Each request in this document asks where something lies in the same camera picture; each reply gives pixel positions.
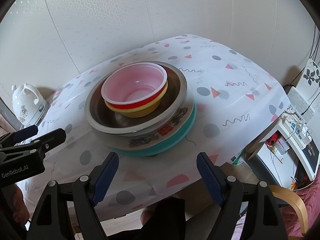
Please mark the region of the white dragon pattern plate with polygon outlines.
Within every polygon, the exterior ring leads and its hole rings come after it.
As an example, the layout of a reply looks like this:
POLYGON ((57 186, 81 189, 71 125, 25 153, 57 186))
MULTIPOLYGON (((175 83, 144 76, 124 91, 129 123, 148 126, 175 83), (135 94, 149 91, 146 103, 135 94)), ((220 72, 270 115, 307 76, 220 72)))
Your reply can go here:
POLYGON ((174 135, 189 119, 194 108, 193 90, 187 84, 187 93, 183 102, 174 111, 170 118, 164 122, 161 121, 161 126, 157 125, 156 129, 142 135, 126 137, 116 135, 114 139, 106 139, 105 144, 111 148, 116 148, 123 151, 144 150, 165 141, 174 135))

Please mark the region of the yellow plastic bowl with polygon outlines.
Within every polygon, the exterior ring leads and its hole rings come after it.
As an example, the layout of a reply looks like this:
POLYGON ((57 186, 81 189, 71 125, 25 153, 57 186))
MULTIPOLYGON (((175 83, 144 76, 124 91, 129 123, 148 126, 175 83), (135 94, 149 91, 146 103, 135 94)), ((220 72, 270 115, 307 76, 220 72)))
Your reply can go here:
POLYGON ((153 112, 160 104, 161 99, 165 95, 168 89, 168 82, 165 83, 164 87, 154 96, 149 99, 138 103, 132 103, 130 105, 115 105, 108 103, 106 100, 105 105, 112 111, 120 113, 125 117, 129 118, 140 118, 153 112))

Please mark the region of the red pink plastic bowl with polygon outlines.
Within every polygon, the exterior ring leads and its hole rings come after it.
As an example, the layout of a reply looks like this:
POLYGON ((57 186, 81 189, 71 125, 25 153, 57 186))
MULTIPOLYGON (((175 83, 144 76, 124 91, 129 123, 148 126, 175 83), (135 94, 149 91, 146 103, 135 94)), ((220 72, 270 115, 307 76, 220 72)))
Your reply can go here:
POLYGON ((167 72, 159 64, 134 63, 111 74, 103 83, 101 96, 108 103, 130 105, 149 99, 167 82, 167 72))

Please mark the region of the teal round plate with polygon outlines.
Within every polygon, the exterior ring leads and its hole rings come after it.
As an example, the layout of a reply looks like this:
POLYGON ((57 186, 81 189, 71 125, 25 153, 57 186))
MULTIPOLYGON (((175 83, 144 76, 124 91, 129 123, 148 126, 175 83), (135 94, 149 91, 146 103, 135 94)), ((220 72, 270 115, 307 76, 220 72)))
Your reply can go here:
POLYGON ((196 117, 196 105, 194 104, 194 108, 191 113, 191 116, 184 123, 184 125, 174 135, 172 135, 171 137, 169 137, 163 142, 160 142, 156 145, 151 146, 150 148, 146 148, 144 150, 136 150, 136 151, 123 151, 116 148, 111 148, 111 147, 109 148, 117 153, 126 154, 132 157, 147 157, 147 156, 159 154, 175 146, 178 142, 180 142, 183 139, 183 137, 190 131, 195 121, 195 117, 196 117))

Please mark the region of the white flower pattern cabinet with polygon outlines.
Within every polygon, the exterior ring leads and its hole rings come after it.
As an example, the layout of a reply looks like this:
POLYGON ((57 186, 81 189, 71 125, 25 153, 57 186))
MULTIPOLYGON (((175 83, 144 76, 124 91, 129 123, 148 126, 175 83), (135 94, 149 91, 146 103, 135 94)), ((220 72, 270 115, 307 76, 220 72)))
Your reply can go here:
POLYGON ((319 65, 313 59, 308 59, 296 89, 304 99, 299 113, 304 113, 307 108, 319 113, 319 65))

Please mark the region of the stainless steel bowl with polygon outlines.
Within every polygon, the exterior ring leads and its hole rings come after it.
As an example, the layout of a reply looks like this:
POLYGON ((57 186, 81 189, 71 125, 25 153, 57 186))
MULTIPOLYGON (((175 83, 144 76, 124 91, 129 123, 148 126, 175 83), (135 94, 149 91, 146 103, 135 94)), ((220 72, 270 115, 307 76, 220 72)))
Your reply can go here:
POLYGON ((169 120, 186 95, 187 80, 177 67, 158 61, 132 63, 92 88, 85 117, 96 135, 148 133, 169 120))

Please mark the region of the white ceramic electric kettle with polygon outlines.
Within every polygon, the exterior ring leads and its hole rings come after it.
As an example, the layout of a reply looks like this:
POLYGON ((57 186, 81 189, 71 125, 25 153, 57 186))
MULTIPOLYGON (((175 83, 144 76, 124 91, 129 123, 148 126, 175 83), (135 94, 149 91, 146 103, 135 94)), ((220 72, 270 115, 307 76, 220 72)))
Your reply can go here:
POLYGON ((49 109, 39 90, 28 83, 18 87, 13 85, 11 90, 13 113, 20 123, 24 127, 39 124, 49 109))

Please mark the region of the white patterned tablecloth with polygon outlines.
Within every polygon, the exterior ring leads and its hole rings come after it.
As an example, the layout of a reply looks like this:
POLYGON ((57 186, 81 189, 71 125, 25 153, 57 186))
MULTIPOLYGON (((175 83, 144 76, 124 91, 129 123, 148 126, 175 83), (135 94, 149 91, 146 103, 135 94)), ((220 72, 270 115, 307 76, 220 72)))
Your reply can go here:
POLYGON ((89 92, 108 73, 138 61, 177 67, 193 90, 195 122, 182 140, 153 157, 119 155, 119 168, 96 207, 100 219, 131 213, 199 180, 196 156, 205 152, 215 165, 229 162, 287 109, 281 84, 231 48, 194 35, 167 38, 105 61, 73 78, 49 98, 39 135, 57 128, 66 142, 48 152, 45 171, 19 182, 30 212, 50 180, 75 181, 101 164, 110 152, 85 117, 89 92))

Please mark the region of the white router box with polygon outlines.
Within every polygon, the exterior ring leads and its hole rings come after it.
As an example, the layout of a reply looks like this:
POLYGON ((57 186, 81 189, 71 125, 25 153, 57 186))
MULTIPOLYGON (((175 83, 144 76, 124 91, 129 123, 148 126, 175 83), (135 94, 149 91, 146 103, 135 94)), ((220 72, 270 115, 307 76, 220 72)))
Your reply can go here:
POLYGON ((311 107, 310 103, 308 103, 302 97, 300 92, 295 87, 290 88, 287 96, 295 112, 299 115, 300 118, 302 118, 304 123, 308 123, 315 115, 315 111, 311 107))

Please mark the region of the black white book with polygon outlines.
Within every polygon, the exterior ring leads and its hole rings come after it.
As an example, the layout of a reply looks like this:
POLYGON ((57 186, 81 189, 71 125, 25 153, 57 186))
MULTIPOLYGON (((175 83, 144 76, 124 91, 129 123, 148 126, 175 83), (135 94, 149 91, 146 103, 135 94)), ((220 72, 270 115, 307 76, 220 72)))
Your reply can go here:
POLYGON ((296 134, 294 133, 294 131, 288 131, 286 127, 283 125, 282 120, 277 121, 276 127, 277 130, 281 133, 281 135, 285 138, 286 142, 291 146, 299 161, 302 163, 302 166, 304 167, 304 170, 306 171, 309 180, 313 181, 316 178, 318 168, 315 168, 315 170, 313 171, 306 157, 306 154, 304 153, 303 149, 300 148, 299 143, 295 140, 296 134))

